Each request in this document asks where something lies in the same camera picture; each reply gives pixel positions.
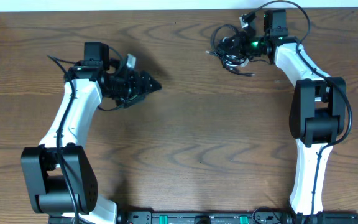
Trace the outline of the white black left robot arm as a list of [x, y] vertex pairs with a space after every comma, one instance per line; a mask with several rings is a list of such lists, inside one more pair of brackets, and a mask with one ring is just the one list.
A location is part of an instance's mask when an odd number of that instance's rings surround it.
[[135, 70], [129, 54], [109, 56], [113, 48], [87, 42], [84, 59], [63, 69], [64, 96], [57, 115], [36, 147], [26, 147], [21, 167], [35, 213], [50, 223], [118, 223], [117, 204], [98, 193], [98, 182], [85, 153], [94, 112], [104, 98], [115, 109], [128, 108], [161, 84], [145, 71]]

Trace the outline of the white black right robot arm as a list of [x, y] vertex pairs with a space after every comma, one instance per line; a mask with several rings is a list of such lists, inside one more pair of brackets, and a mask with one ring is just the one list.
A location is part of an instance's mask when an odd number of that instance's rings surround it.
[[322, 191], [328, 157], [343, 141], [352, 124], [352, 111], [343, 78], [322, 71], [305, 52], [303, 41], [290, 36], [284, 9], [264, 12], [264, 33], [257, 36], [255, 12], [243, 14], [241, 28], [227, 25], [232, 37], [216, 41], [211, 48], [223, 68], [240, 74], [239, 67], [268, 57], [294, 86], [289, 115], [290, 133], [296, 141], [295, 183], [290, 195], [294, 219], [316, 223], [323, 211]]

